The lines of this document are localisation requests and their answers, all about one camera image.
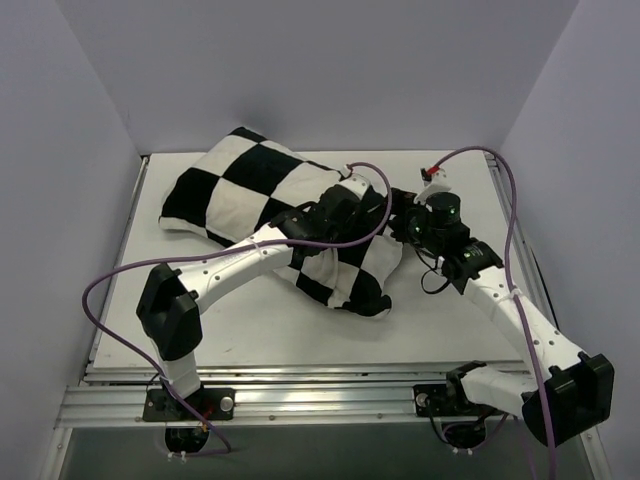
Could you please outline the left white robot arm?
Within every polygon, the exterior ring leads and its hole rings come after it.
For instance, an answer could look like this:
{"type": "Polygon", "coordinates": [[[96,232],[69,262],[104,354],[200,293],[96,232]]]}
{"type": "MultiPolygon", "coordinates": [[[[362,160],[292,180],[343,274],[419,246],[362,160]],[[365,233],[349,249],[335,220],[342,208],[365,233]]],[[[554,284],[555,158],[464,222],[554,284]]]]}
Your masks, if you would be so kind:
{"type": "Polygon", "coordinates": [[[201,314],[265,273],[281,268],[301,271],[373,240],[385,228],[391,201],[369,204],[371,189],[361,177],[344,180],[318,201],[276,215],[209,259],[182,260],[178,269],[165,262],[150,271],[136,315],[156,350],[170,412],[190,419],[201,409],[195,359],[203,338],[201,314]]]}

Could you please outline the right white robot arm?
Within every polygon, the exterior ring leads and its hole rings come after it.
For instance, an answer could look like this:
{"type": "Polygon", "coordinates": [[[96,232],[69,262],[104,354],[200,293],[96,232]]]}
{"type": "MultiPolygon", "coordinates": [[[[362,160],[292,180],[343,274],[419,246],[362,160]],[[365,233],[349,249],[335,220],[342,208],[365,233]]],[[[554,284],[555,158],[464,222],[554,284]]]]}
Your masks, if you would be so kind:
{"type": "Polygon", "coordinates": [[[392,200],[393,236],[440,260],[447,284],[498,329],[530,373],[508,374],[469,362],[447,373],[447,406],[459,413],[482,405],[512,414],[545,446],[559,446],[606,421],[612,363],[566,338],[515,286],[503,259],[462,222],[460,198],[436,192],[420,203],[416,194],[395,189],[392,200]]]}

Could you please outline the white pillow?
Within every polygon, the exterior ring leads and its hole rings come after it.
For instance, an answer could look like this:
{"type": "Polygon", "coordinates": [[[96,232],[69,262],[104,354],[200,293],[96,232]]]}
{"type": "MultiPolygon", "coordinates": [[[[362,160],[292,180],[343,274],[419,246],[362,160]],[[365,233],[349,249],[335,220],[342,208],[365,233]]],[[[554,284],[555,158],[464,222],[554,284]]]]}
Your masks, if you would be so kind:
{"type": "Polygon", "coordinates": [[[389,276],[399,266],[403,255],[403,244],[390,235],[376,235],[369,244],[361,269],[371,275],[381,289],[389,276]]]}

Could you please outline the black white checkered pillowcase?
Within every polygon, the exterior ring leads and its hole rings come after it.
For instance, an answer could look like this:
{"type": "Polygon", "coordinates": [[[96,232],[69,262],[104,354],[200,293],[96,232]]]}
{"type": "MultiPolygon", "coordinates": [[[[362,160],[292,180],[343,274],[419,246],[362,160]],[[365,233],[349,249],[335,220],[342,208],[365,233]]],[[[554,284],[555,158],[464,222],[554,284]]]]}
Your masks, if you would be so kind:
{"type": "MultiPolygon", "coordinates": [[[[238,127],[175,180],[163,200],[159,225],[230,247],[276,215],[318,200],[341,177],[336,169],[238,127]]],[[[341,250],[301,271],[281,268],[275,273],[328,308],[381,315],[391,309],[392,300],[361,269],[370,243],[341,250]]]]}

